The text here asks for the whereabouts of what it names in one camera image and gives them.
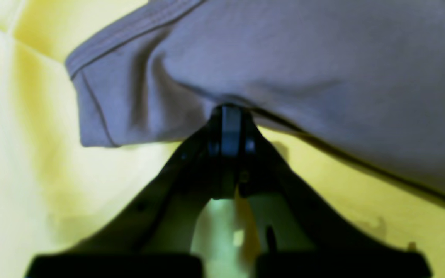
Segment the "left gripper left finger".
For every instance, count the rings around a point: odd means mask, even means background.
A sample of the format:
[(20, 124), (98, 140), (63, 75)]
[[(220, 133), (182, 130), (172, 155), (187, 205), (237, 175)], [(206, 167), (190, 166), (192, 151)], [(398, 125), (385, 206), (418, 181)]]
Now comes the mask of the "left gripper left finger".
[(35, 257), (26, 277), (203, 277), (190, 254), (195, 224), (209, 200), (234, 196), (241, 138), (242, 109), (217, 107), (109, 224), (68, 250)]

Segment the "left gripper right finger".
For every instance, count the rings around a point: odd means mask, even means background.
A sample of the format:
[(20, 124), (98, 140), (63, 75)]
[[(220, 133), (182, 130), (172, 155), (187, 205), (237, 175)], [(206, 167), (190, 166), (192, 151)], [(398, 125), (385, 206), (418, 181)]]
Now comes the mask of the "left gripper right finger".
[(430, 278), (416, 251), (390, 247), (343, 218), (296, 174), (239, 109), (238, 191), (255, 220), (254, 278)]

